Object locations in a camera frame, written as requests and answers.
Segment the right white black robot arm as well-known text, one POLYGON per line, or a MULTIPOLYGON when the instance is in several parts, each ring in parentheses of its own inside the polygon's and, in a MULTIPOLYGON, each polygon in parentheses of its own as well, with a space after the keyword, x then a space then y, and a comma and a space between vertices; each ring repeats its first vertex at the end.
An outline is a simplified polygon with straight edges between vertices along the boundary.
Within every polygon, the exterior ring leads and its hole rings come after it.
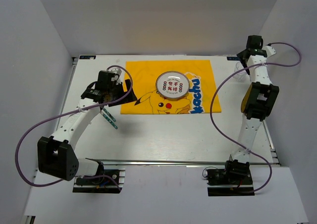
POLYGON ((237 142, 243 147, 230 154, 223 172, 228 183, 240 182, 249 174, 250 152, 256 134, 263 120, 270 115, 279 93, 279 87, 271 82, 265 65, 267 58, 274 54, 275 49, 264 46, 258 35, 249 36, 246 48, 237 54, 242 66, 250 67, 247 74, 251 84, 241 103, 242 125, 237 142))

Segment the clear drinking glass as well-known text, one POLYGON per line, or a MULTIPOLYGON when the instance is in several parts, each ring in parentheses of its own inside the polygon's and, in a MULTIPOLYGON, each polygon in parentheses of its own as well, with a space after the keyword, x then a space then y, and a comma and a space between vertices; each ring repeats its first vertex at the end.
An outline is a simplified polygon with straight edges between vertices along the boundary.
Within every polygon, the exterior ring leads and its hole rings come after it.
POLYGON ((247 76, 247 73, 246 71, 240 71, 238 72, 239 70, 243 69, 243 65, 241 64, 240 61, 238 61, 236 64, 235 64, 235 68, 234 68, 234 72, 235 72, 235 75, 233 76, 233 78, 237 81, 240 81, 240 82, 243 82, 245 79, 246 79, 246 76, 247 76))

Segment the white plate with red characters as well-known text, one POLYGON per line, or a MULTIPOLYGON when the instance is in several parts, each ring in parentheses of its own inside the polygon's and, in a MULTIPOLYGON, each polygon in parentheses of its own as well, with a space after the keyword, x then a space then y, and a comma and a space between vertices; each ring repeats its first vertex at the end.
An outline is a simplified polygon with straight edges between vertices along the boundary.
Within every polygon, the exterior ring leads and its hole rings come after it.
POLYGON ((167 71, 157 78, 156 89, 163 97, 176 100, 187 95, 190 81, 183 73, 167 71))

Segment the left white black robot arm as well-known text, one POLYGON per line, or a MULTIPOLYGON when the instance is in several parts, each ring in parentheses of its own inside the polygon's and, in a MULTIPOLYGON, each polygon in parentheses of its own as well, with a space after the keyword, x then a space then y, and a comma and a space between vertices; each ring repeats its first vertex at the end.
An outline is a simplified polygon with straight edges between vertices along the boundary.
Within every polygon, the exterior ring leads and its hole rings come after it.
POLYGON ((78 106, 65 123, 50 137, 40 138, 37 143, 40 172, 67 181, 82 177, 99 184, 104 180, 102 162, 77 158, 75 147, 88 125, 105 106, 112 107, 137 100, 132 88, 132 78, 120 81, 121 73, 126 71, 118 65, 101 70, 97 81, 87 86, 78 106))

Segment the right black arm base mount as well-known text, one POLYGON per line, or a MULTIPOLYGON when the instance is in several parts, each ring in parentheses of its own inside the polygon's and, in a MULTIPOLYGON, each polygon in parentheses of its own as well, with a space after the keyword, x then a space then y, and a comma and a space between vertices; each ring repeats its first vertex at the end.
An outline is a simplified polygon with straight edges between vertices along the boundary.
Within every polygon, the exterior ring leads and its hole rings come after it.
POLYGON ((234 197, 234 196, 254 196, 254 186, 251 173, 245 177, 230 180, 225 176, 225 169, 216 167, 206 167, 202 172, 202 177, 207 181, 209 197, 234 197))

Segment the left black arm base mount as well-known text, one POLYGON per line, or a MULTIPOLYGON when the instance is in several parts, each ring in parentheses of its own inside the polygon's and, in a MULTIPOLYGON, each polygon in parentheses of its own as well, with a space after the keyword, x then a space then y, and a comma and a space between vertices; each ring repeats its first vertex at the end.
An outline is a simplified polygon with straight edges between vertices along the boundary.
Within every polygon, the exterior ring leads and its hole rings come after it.
POLYGON ((73 193, 119 194, 123 188, 125 168, 105 166, 102 177, 94 179, 75 178, 73 193))

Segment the yellow printed cloth napkin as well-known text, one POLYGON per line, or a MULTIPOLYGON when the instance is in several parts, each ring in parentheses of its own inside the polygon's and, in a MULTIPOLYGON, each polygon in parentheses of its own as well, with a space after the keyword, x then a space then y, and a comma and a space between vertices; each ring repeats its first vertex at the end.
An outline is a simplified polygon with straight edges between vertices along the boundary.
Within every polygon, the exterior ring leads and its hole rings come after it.
POLYGON ((128 61, 126 69, 133 79, 137 97, 122 105, 122 114, 196 114, 221 112, 211 62, 208 60, 128 61), (176 71, 189 80, 187 94, 176 100, 159 94, 157 79, 165 72, 176 71))

